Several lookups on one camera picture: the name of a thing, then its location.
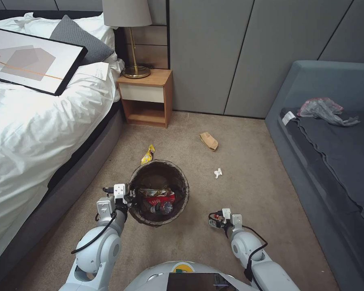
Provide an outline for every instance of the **carpet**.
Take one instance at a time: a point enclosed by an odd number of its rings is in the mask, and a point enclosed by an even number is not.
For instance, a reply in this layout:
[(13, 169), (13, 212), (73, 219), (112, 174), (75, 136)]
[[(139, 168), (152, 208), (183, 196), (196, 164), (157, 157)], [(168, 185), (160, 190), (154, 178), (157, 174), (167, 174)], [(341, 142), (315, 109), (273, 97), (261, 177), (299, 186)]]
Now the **carpet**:
[[(205, 131), (218, 140), (216, 152), (201, 142)], [(207, 214), (223, 207), (242, 214), (243, 223), (268, 241), (272, 260), (302, 291), (338, 290), (264, 121), (186, 112), (173, 112), (167, 129), (124, 125), (103, 168), (35, 247), (29, 269), (22, 268), (13, 288), (49, 291), (65, 283), (75, 258), (70, 251), (96, 225), (102, 187), (128, 182), (151, 143), (154, 158), (169, 160), (185, 173), (190, 200), (178, 219), (159, 228), (128, 217), (109, 290), (123, 290), (145, 268), (171, 260), (206, 264), (247, 282), (224, 233), (207, 224)], [(219, 167), (223, 176), (215, 179)]]

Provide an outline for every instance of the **plastic bottle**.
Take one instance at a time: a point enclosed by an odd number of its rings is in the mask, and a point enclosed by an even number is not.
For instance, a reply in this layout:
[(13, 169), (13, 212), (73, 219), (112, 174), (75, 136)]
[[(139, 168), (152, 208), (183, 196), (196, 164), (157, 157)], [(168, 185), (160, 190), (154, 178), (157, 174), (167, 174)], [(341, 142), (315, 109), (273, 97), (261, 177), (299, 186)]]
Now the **plastic bottle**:
[(173, 204), (170, 201), (159, 202), (150, 209), (151, 213), (167, 215), (173, 211)]

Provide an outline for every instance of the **nightstand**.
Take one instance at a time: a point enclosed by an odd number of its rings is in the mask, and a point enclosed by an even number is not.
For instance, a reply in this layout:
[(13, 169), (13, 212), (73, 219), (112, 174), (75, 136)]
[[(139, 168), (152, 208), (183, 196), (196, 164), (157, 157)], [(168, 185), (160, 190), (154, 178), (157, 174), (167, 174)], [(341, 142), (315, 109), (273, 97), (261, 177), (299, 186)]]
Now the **nightstand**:
[(151, 69), (141, 79), (117, 80), (125, 117), (129, 124), (165, 127), (172, 113), (172, 71)]

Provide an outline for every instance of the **bed frame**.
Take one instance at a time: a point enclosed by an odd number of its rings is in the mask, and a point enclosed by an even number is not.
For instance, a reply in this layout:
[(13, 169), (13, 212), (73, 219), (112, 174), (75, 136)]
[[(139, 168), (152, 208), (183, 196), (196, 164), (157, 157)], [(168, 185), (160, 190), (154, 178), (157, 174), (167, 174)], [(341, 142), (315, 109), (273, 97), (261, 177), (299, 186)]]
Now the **bed frame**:
[[(0, 20), (22, 16), (30, 11), (0, 10)], [(72, 19), (100, 15), (93, 11), (36, 11), (35, 17), (61, 19), (67, 14)], [(115, 32), (116, 53), (127, 60), (123, 29)], [(87, 141), (72, 158), (57, 170), (49, 182), (43, 200), (28, 217), (8, 247), (0, 256), (0, 281), (29, 253), (60, 217), (77, 201), (92, 182), (115, 147), (123, 128), (123, 109), (116, 102)]]

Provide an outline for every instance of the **table lamp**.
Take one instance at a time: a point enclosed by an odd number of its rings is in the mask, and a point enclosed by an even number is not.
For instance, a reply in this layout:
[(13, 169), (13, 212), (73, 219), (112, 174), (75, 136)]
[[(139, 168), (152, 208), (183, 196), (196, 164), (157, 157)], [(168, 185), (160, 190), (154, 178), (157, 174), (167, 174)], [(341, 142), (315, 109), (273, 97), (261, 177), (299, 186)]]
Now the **table lamp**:
[(133, 66), (127, 66), (122, 71), (127, 78), (139, 79), (148, 76), (150, 69), (136, 64), (135, 41), (133, 40), (133, 26), (151, 25), (150, 10), (147, 0), (102, 0), (104, 24), (112, 27), (129, 27), (131, 35), (131, 49)]

